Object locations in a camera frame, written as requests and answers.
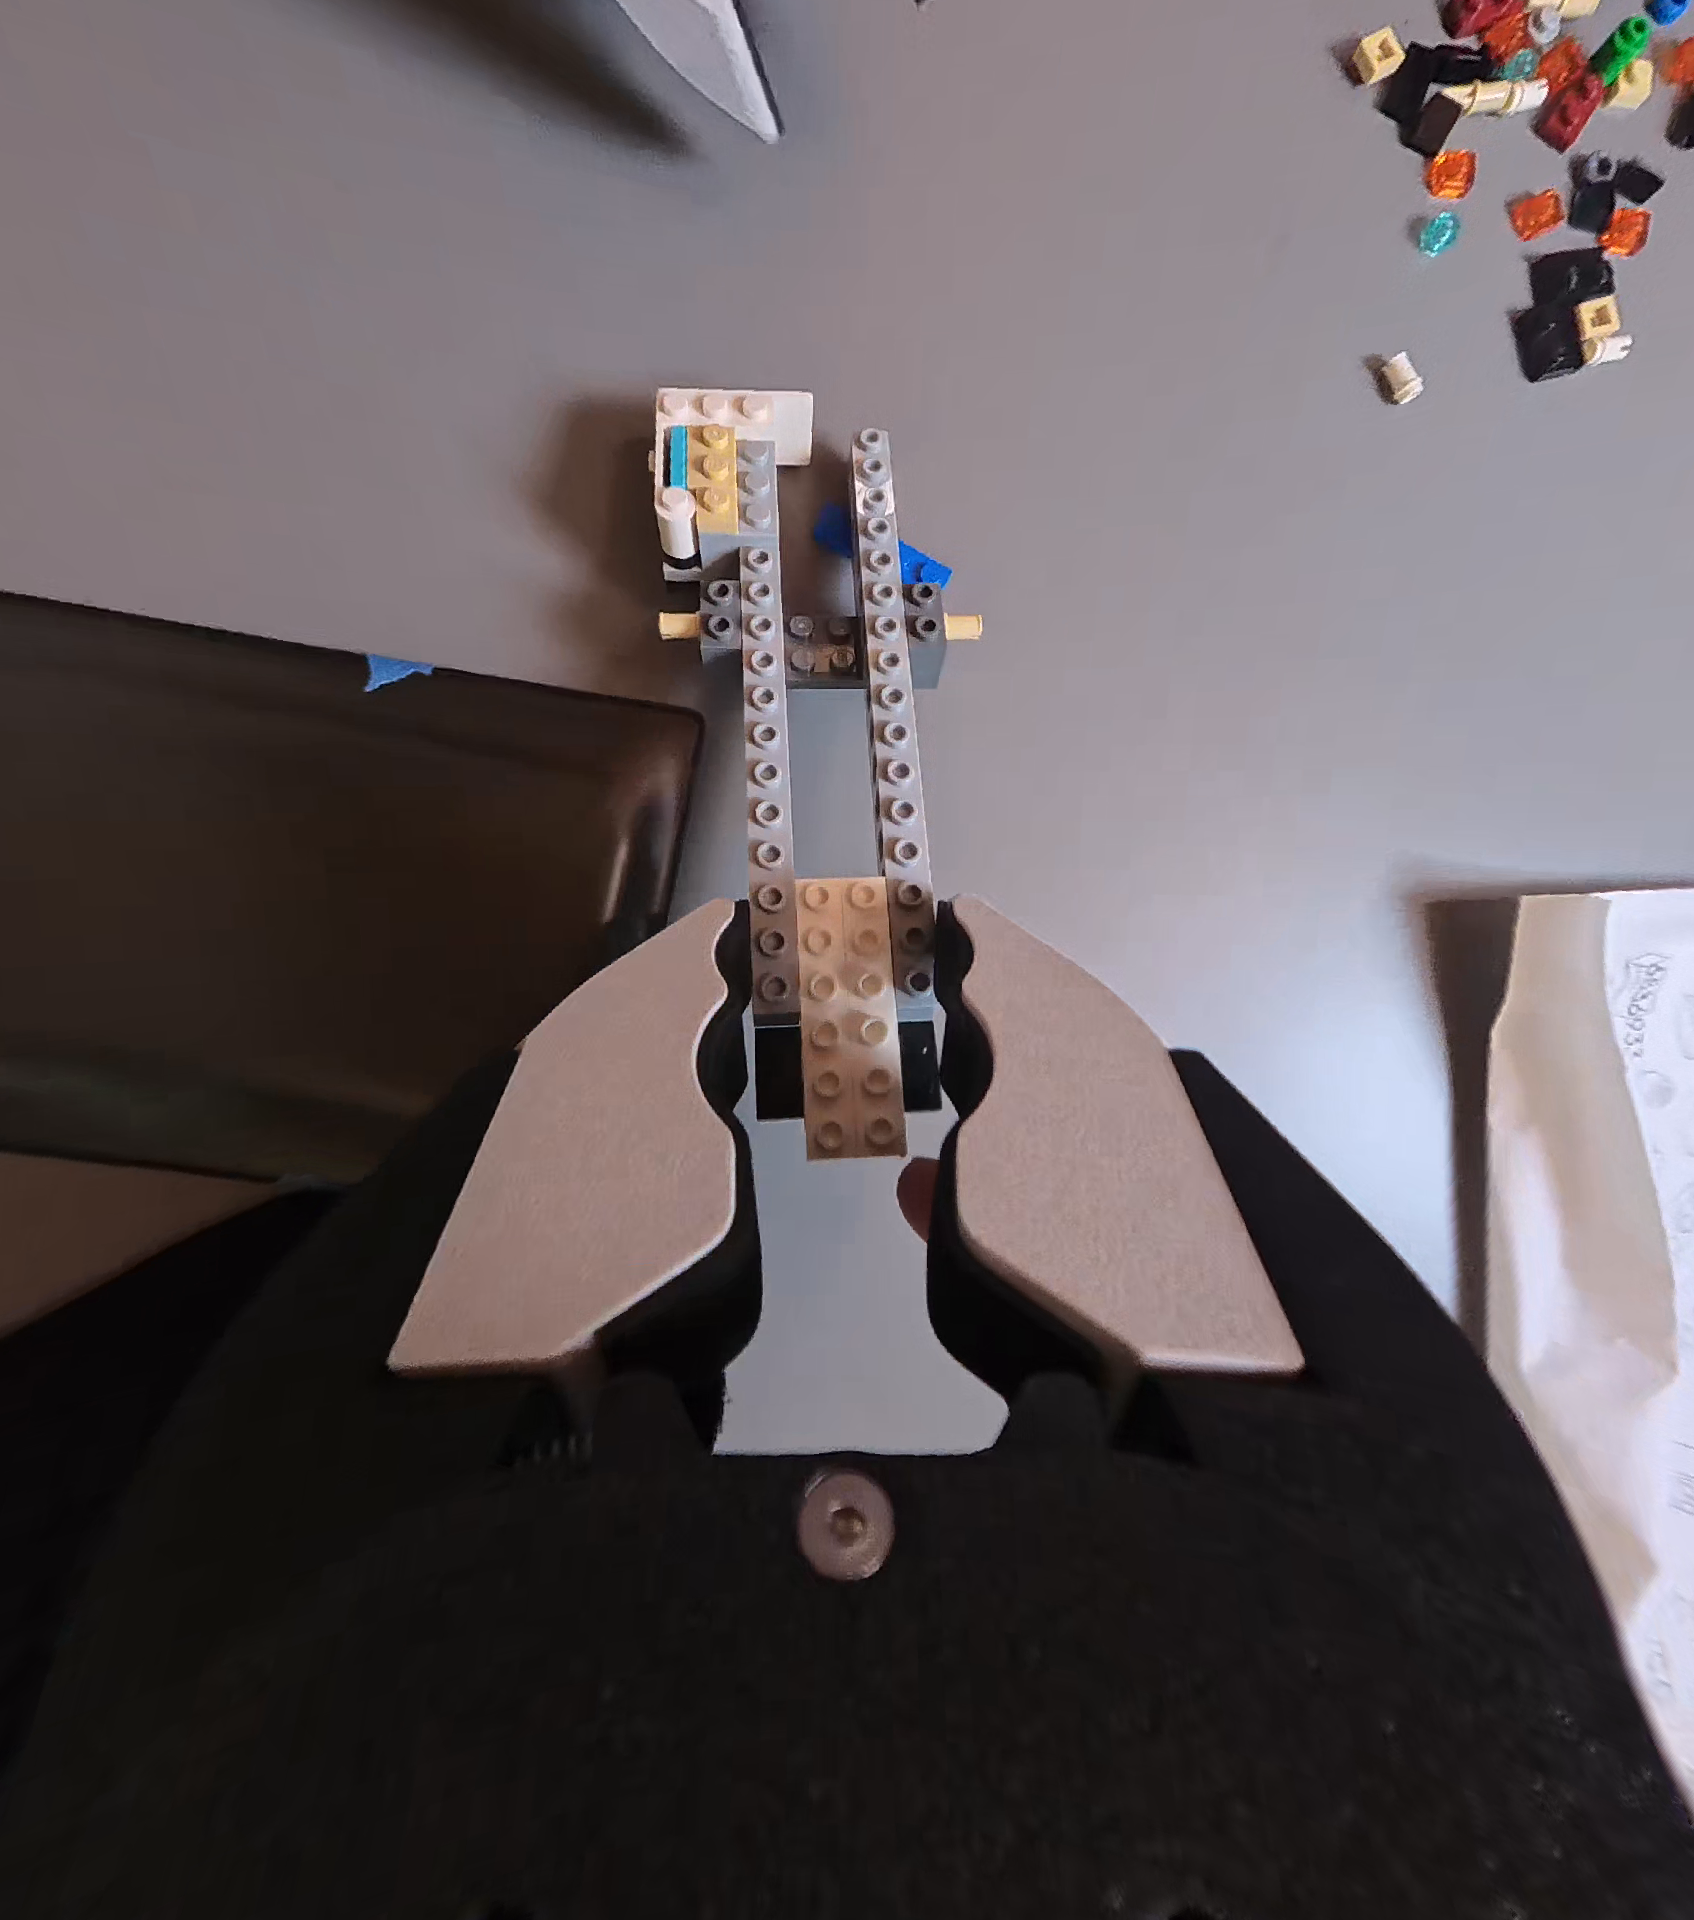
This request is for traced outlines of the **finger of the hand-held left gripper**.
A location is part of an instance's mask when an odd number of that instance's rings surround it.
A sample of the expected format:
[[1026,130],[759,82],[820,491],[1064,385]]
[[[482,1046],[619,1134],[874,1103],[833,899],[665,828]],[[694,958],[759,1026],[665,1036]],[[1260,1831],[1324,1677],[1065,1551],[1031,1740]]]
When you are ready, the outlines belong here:
[[764,145],[784,136],[764,59],[740,3],[619,3],[667,68]]

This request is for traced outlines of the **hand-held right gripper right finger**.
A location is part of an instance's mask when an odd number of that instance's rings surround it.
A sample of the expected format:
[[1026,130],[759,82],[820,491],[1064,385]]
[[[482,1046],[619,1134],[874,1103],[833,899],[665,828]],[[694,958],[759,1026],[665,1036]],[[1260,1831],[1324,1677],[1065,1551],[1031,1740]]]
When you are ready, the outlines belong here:
[[1067,1374],[1296,1378],[1304,1357],[1159,1036],[997,909],[938,916],[929,1325],[999,1399]]

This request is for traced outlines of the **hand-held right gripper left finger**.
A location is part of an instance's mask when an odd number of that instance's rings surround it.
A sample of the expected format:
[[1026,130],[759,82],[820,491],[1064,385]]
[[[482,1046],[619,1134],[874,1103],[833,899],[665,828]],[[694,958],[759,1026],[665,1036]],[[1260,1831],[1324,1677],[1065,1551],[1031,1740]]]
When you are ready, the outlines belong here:
[[516,1063],[387,1355],[398,1376],[538,1376],[574,1404],[669,1381],[698,1428],[764,1308],[746,918],[713,900],[561,1000]]

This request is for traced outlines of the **long grey lego build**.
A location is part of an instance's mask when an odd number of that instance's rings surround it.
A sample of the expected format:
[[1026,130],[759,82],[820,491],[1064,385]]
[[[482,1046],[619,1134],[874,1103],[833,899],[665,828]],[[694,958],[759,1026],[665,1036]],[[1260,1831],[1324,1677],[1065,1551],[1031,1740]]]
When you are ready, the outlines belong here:
[[[901,581],[890,436],[848,456],[854,610],[787,613],[779,475],[812,460],[812,394],[657,388],[647,472],[663,581],[694,613],[660,620],[703,660],[735,660],[742,706],[746,930],[756,1114],[801,1123],[814,1163],[901,1158],[907,1114],[940,1103],[935,892],[915,670],[976,641],[940,588]],[[875,868],[799,877],[791,697],[865,699]]]

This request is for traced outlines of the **blue lego plate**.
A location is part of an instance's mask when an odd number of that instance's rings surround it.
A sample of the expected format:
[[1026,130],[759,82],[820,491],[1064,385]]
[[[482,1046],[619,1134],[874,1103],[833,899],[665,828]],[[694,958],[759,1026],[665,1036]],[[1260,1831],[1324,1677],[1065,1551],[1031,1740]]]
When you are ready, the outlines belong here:
[[[840,501],[827,501],[820,507],[812,523],[812,540],[824,552],[854,563],[857,556],[856,521]],[[897,546],[899,581],[906,587],[929,587],[944,590],[952,584],[954,568],[932,558],[907,540]]]

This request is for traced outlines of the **pile of small lego pieces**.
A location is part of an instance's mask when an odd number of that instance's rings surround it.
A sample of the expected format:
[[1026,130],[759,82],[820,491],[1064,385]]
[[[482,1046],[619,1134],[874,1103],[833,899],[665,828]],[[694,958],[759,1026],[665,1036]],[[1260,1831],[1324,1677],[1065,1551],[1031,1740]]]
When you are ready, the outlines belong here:
[[[1411,158],[1414,254],[1449,257],[1470,205],[1499,214],[1523,272],[1507,315],[1531,386],[1622,365],[1634,337],[1620,264],[1643,254],[1669,163],[1620,148],[1628,121],[1664,110],[1671,154],[1694,152],[1694,32],[1685,3],[1445,3],[1432,38],[1377,26],[1336,59]],[[1452,208],[1458,242],[1420,257],[1414,229]]]

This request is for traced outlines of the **black glossy tray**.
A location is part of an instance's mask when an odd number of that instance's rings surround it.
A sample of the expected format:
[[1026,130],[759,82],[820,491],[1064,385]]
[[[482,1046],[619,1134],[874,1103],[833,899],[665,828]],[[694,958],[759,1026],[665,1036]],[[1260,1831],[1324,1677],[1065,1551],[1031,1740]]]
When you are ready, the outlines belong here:
[[354,1183],[667,924],[689,709],[0,592],[0,1151]]

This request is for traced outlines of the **white printed paper bag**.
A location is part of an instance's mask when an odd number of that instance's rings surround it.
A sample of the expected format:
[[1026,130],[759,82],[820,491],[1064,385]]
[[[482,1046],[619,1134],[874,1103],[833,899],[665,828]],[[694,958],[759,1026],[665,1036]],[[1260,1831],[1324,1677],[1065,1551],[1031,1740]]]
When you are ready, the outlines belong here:
[[1694,1810],[1694,889],[1517,902],[1485,1326]]

